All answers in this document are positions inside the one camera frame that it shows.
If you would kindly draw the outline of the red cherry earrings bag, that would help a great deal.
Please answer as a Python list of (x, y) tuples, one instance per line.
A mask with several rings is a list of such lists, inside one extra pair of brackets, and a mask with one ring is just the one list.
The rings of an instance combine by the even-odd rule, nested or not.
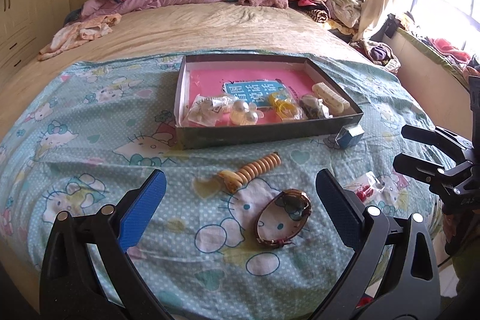
[(385, 184), (372, 171), (368, 171), (346, 185), (346, 190), (354, 192), (360, 201), (367, 203), (373, 196), (383, 192)]

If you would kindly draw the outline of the wooden bead hair clip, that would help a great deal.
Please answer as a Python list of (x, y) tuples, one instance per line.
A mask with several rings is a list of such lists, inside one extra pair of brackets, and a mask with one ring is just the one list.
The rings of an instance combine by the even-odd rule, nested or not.
[(236, 171), (219, 171), (217, 176), (223, 180), (225, 188), (230, 193), (235, 193), (240, 188), (247, 186), (253, 179), (272, 171), (279, 165), (281, 165), (280, 155), (278, 152), (273, 152), (245, 164)]

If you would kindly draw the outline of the cream hair claw clip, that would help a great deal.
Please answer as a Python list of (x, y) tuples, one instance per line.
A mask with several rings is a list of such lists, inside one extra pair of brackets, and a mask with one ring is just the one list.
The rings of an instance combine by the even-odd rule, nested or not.
[(323, 100), (324, 104), (329, 107), (329, 110), (333, 115), (341, 115), (351, 107), (350, 102), (347, 99), (343, 98), (324, 82), (313, 85), (312, 92), (318, 98)]

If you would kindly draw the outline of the dark jewelry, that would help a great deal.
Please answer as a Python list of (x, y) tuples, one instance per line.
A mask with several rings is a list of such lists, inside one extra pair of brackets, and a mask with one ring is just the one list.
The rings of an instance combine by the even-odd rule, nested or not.
[(327, 119), (333, 117), (329, 112), (329, 108), (323, 103), (323, 100), (311, 94), (303, 95), (299, 100), (299, 105), (309, 119)]

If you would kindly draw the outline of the yellow hair ties bag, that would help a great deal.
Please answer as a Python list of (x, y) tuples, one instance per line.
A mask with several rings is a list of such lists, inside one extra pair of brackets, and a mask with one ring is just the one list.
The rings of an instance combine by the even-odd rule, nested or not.
[(268, 96), (268, 102), (282, 121), (299, 121), (304, 119), (302, 108), (285, 93), (271, 93)]

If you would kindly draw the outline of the bagged pearl earrings card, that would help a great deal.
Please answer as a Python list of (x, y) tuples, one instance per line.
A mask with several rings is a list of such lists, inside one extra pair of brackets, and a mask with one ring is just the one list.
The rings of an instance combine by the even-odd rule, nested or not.
[(229, 94), (205, 97), (198, 94), (185, 117), (187, 121), (204, 127), (214, 127), (229, 113), (236, 97)]

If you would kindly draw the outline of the large pearl hair clip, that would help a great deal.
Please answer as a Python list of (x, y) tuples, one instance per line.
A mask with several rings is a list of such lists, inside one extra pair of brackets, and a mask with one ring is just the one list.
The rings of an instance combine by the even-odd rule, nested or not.
[(230, 123), (236, 126), (256, 125), (264, 118), (264, 113), (259, 110), (255, 103), (248, 103), (243, 100), (236, 100), (229, 113)]

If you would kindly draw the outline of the small blue box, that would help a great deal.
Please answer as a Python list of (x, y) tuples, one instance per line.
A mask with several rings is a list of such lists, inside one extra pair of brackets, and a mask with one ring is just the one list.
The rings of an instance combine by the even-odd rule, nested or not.
[(357, 145), (364, 134), (360, 124), (346, 125), (340, 129), (334, 142), (339, 149), (348, 149)]

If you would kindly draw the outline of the green window ledge cloth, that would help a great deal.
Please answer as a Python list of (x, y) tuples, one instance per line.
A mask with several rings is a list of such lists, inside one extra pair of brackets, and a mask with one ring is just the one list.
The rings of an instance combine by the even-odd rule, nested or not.
[(416, 37), (402, 28), (397, 28), (395, 35), (400, 35), (414, 48), (424, 54), (429, 60), (442, 67), (447, 71), (456, 81), (463, 86), (466, 91), (469, 91), (467, 67), (474, 71), (479, 70), (479, 54), (474, 54), (470, 57), (468, 62), (461, 62), (453, 54), (444, 54), (434, 46), (431, 39), (428, 37)]

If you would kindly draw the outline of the Hello Kitty blue sheet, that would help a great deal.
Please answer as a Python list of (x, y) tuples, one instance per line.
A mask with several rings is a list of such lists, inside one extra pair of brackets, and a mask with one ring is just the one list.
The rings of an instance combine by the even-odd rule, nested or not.
[[(79, 62), (14, 122), (1, 141), (1, 243), (17, 260), (39, 271), (57, 213), (95, 213), (159, 169), (166, 194), (129, 255), (168, 311), (179, 319), (304, 319), (352, 256), (316, 195), (318, 171), (343, 185), (372, 171), (385, 184), (372, 205), (389, 216), (420, 213), (431, 231), (439, 228), (437, 196), (392, 162), (400, 153), (449, 162), (402, 138), (404, 125), (432, 123), (395, 76), (361, 62), (317, 60), (363, 111), (364, 135), (351, 148), (317, 136), (185, 151), (173, 114), (181, 60)], [(281, 165), (235, 193), (217, 176), (273, 152)], [(289, 245), (260, 244), (259, 213), (292, 188), (312, 202), (307, 223)]]

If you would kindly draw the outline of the clothes heap by window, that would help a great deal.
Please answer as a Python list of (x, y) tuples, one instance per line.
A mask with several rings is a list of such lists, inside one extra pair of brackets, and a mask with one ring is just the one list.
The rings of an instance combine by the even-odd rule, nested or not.
[(391, 47), (383, 42), (360, 39), (349, 43), (353, 49), (361, 53), (373, 64), (383, 67), (385, 71), (397, 74), (401, 68), (400, 60)]

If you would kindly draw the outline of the dark cardboard box tray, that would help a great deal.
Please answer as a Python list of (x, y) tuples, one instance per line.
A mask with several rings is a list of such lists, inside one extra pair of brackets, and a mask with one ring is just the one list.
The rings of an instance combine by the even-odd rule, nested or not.
[[(344, 98), (348, 106), (332, 118), (282, 120), (269, 104), (281, 89), (294, 101), (324, 83)], [(187, 115), (196, 101), (229, 94), (254, 103), (261, 115), (256, 124), (235, 126), (228, 114), (212, 125), (202, 125)], [(198, 54), (181, 61), (174, 106), (176, 135), (185, 149), (202, 149), (335, 134), (358, 124), (363, 112), (351, 97), (317, 63), (285, 55)]]

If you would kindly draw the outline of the pink book in tray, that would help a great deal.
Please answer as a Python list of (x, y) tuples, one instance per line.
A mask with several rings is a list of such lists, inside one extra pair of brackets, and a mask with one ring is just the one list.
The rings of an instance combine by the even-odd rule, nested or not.
[(281, 119), (270, 107), (268, 95), (282, 87), (293, 99), (298, 100), (311, 92), (312, 85), (314, 80), (303, 70), (266, 68), (194, 70), (189, 74), (187, 105), (190, 106), (198, 94), (210, 97), (227, 93), (256, 104), (264, 113), (264, 118), (257, 124), (275, 124), (280, 123)]

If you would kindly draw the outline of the pink patterned garment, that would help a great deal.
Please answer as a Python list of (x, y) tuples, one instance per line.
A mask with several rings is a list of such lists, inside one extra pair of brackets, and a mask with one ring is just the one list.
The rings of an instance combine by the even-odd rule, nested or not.
[(104, 37), (112, 32), (112, 27), (121, 21), (120, 14), (100, 15), (83, 22), (66, 25), (55, 33), (51, 42), (42, 48), (37, 56), (38, 61), (45, 61), (70, 49)]

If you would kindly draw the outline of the pile of clothes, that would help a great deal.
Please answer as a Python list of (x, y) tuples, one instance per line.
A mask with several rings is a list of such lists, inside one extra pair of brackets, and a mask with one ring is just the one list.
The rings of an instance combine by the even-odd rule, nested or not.
[(353, 37), (360, 25), (364, 0), (288, 0), (289, 7), (302, 12), (328, 30)]

